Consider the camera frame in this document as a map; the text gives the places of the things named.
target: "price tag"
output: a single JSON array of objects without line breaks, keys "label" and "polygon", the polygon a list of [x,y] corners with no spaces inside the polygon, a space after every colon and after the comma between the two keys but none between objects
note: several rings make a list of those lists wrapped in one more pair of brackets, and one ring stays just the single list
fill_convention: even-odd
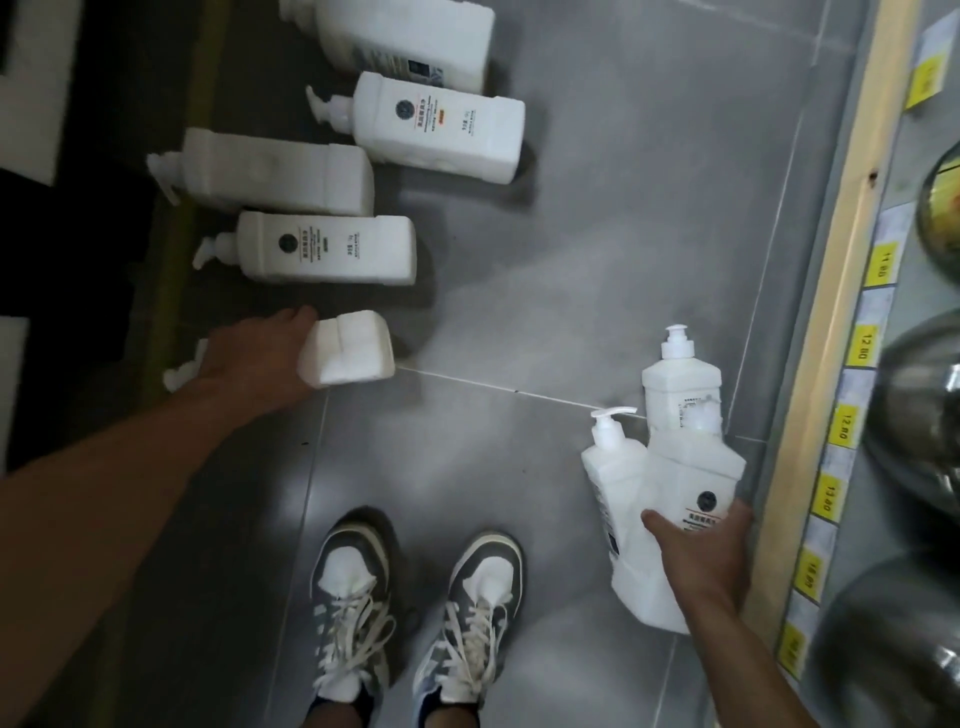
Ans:
[{"label": "price tag", "polygon": [[853,470],[856,453],[847,448],[827,445],[820,464],[817,490],[810,512],[832,523],[839,523],[847,501],[847,484]]},{"label": "price tag", "polygon": [[837,403],[827,442],[841,448],[856,449],[866,419],[870,395],[874,392],[876,372],[867,369],[845,369],[840,375]]},{"label": "price tag", "polygon": [[818,604],[827,580],[827,569],[836,544],[837,527],[820,519],[810,519],[806,523],[804,547],[797,561],[797,573],[793,585],[803,595]]},{"label": "price tag", "polygon": [[944,90],[958,21],[960,11],[953,11],[927,28],[920,36],[920,51],[906,98],[908,109],[913,109]]},{"label": "price tag", "polygon": [[847,352],[848,367],[875,367],[880,341],[894,302],[893,288],[865,290],[854,318],[853,336]]},{"label": "price tag", "polygon": [[804,599],[796,592],[790,595],[786,622],[780,633],[780,648],[777,650],[778,662],[797,680],[804,674],[806,650],[817,629],[820,608]]},{"label": "price tag", "polygon": [[906,203],[885,209],[879,214],[870,262],[867,264],[866,288],[897,282],[903,260],[903,244],[913,227],[916,210],[916,203]]}]

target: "white plastic bottle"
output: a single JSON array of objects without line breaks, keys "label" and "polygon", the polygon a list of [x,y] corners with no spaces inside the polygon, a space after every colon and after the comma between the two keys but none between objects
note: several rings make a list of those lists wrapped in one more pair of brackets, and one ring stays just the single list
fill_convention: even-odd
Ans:
[{"label": "white plastic bottle", "polygon": [[[176,392],[200,371],[207,340],[197,342],[192,361],[163,374],[163,386]],[[387,379],[396,372],[390,331],[373,311],[355,311],[318,321],[300,351],[297,374],[311,387]]]},{"label": "white plastic bottle", "polygon": [[627,543],[613,567],[613,590],[644,624],[689,634],[684,614],[667,582],[657,540],[640,520],[653,508],[687,531],[726,518],[746,461],[723,444],[720,402],[687,410],[683,429],[650,436],[645,487],[630,513]]},{"label": "white plastic bottle", "polygon": [[180,152],[147,155],[147,168],[174,205],[174,188],[204,206],[237,212],[373,215],[367,153],[343,144],[306,144],[190,127]]},{"label": "white plastic bottle", "polygon": [[206,237],[193,258],[217,258],[266,283],[340,281],[412,285],[417,234],[409,218],[241,212],[236,232]]},{"label": "white plastic bottle", "polygon": [[642,375],[651,435],[684,426],[686,410],[697,402],[720,401],[720,370],[693,357],[686,326],[674,324],[667,331],[667,340],[660,344],[663,359]]},{"label": "white plastic bottle", "polygon": [[638,440],[627,438],[623,425],[613,418],[619,414],[636,414],[636,407],[598,409],[590,413],[596,420],[592,430],[594,445],[581,454],[600,506],[612,562],[620,556],[630,507],[643,486],[647,461],[647,448]]},{"label": "white plastic bottle", "polygon": [[345,73],[483,93],[495,14],[454,0],[280,0]]},{"label": "white plastic bottle", "polygon": [[353,97],[307,100],[320,123],[352,134],[376,162],[436,169],[508,184],[523,144],[522,101],[360,75]]}]

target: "hand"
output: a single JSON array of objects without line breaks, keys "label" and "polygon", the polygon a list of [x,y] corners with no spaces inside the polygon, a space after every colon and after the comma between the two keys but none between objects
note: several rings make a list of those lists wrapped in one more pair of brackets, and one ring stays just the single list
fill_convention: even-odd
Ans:
[{"label": "hand", "polygon": [[750,586],[747,531],[754,511],[739,498],[712,528],[684,531],[656,511],[644,511],[643,525],[660,544],[663,569],[684,614],[700,608],[739,611]]},{"label": "hand", "polygon": [[184,389],[214,385],[243,420],[304,399],[312,390],[297,375],[297,362],[316,321],[317,311],[306,305],[213,330],[200,372]]}]

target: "gray tile floor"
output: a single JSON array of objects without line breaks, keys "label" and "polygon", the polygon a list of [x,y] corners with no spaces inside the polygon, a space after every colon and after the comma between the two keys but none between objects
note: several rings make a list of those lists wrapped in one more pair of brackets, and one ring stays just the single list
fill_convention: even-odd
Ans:
[{"label": "gray tile floor", "polygon": [[[392,519],[410,562],[412,658],[465,539],[498,526],[523,543],[529,601],[488,725],[705,724],[689,641],[609,590],[579,452],[593,405],[641,403],[640,372],[680,321],[723,370],[751,493],[866,0],[489,4],[493,90],[527,102],[534,162],[509,187],[377,171],[377,211],[418,229],[415,286],[271,288],[214,266],[191,279],[184,339],[290,303],[371,307],[401,368],[237,433],[197,476],[138,577],[121,725],[297,725],[307,574],[361,504]],[[217,129],[330,140],[307,83],[351,86],[275,3],[237,0]],[[629,427],[645,437],[642,419]],[[410,681],[379,725],[405,724]]]}]

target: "gray sneaker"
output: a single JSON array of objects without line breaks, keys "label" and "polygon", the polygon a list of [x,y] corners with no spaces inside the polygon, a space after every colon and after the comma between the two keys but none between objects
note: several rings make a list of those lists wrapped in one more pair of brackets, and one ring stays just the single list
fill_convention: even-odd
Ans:
[{"label": "gray sneaker", "polygon": [[500,642],[523,597],[523,554],[502,533],[473,540],[450,577],[444,625],[414,677],[415,720],[424,702],[483,706],[500,668]]},{"label": "gray sneaker", "polygon": [[390,561],[384,540],[365,522],[344,521],[327,534],[310,580],[317,627],[318,697],[352,703],[366,688],[374,705],[390,686],[384,647],[390,615]]}]

